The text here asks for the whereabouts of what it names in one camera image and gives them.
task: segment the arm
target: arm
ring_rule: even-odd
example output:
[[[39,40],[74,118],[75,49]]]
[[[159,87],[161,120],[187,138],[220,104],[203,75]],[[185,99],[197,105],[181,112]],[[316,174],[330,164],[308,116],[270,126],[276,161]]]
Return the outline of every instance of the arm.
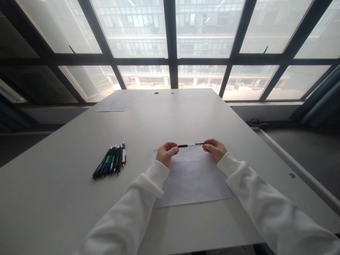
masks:
[[[146,173],[129,185],[126,194],[86,235],[74,255],[137,254],[153,204],[163,195],[171,157],[178,153],[176,146],[166,143],[158,149]]]
[[[223,144],[225,151],[211,144],[205,146],[211,154],[218,150],[214,154],[217,166],[227,175],[230,189],[276,254],[340,254],[340,240],[334,234],[317,225],[246,162],[234,159]]]

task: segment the window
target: window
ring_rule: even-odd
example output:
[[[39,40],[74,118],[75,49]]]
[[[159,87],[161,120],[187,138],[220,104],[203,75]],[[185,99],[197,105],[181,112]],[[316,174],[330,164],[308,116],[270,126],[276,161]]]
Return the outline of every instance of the window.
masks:
[[[60,69],[87,102],[99,102],[120,90],[111,66],[61,66]]]
[[[127,89],[169,89],[168,66],[119,66]]]
[[[106,2],[92,0],[114,57],[168,57],[163,1],[108,1],[104,16]]]
[[[228,58],[244,0],[176,0],[177,56]]]
[[[0,93],[42,105],[171,88],[303,101],[340,65],[339,24],[340,0],[0,1]]]
[[[340,0],[333,0],[296,58],[338,58],[340,56]]]
[[[12,103],[24,103],[26,100],[17,92],[11,89],[6,83],[0,80],[0,93]]]
[[[0,58],[39,57],[0,12]]]
[[[178,66],[179,89],[213,89],[220,92],[227,66]]]
[[[101,53],[77,0],[16,2],[55,53]]]
[[[300,99],[329,67],[289,66],[267,99]]]
[[[241,53],[282,53],[312,0],[257,1]]]
[[[46,66],[0,67],[0,72],[41,104],[76,102],[76,99]]]
[[[223,100],[257,100],[277,66],[233,66]]]

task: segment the sheet of paper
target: sheet of paper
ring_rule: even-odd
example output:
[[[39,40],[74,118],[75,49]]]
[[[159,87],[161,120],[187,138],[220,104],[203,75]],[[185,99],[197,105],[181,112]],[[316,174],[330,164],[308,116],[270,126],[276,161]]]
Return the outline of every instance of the sheet of paper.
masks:
[[[157,150],[153,150],[152,161],[156,154]],[[232,198],[227,177],[200,146],[180,148],[169,169],[164,195],[156,200],[155,208]]]
[[[121,90],[121,96],[136,96],[141,97],[144,96],[147,90]]]
[[[120,112],[125,111],[126,108],[132,103],[135,99],[135,96],[124,96],[120,95],[114,97],[111,101],[99,107],[96,112]]]

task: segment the glass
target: glass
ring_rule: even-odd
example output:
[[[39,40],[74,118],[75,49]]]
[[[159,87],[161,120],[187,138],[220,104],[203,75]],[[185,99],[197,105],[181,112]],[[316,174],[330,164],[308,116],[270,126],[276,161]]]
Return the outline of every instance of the glass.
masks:
[[[233,66],[223,100],[258,100],[278,66]]]
[[[282,53],[311,2],[257,1],[240,53]]]
[[[87,102],[100,102],[120,85],[111,66],[60,66]]]
[[[38,58],[39,56],[0,12],[0,58]]]
[[[178,66],[179,89],[213,89],[220,92],[227,66]]]
[[[77,102],[47,66],[0,67],[0,72],[40,104]]]
[[[119,66],[127,89],[170,89],[169,66]]]
[[[24,103],[26,100],[15,92],[10,86],[0,80],[0,93],[12,103]]]
[[[77,0],[16,2],[55,53],[101,53]]]
[[[330,66],[289,66],[267,100],[300,99]]]
[[[91,2],[114,57],[168,57],[163,1]]]
[[[340,56],[340,0],[333,0],[295,58]]]
[[[176,0],[177,56],[228,58],[244,0]]]

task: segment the white table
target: white table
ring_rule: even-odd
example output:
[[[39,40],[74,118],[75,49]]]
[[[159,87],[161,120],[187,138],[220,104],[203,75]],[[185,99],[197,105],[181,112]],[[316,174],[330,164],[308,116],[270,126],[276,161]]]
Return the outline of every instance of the white table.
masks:
[[[222,141],[322,227],[340,218],[211,89],[149,90],[124,112],[102,103],[0,169],[0,254],[71,254],[127,186],[150,165],[152,150]],[[92,181],[107,149],[126,143],[119,178]],[[174,254],[263,242],[239,201],[155,209],[139,254]]]

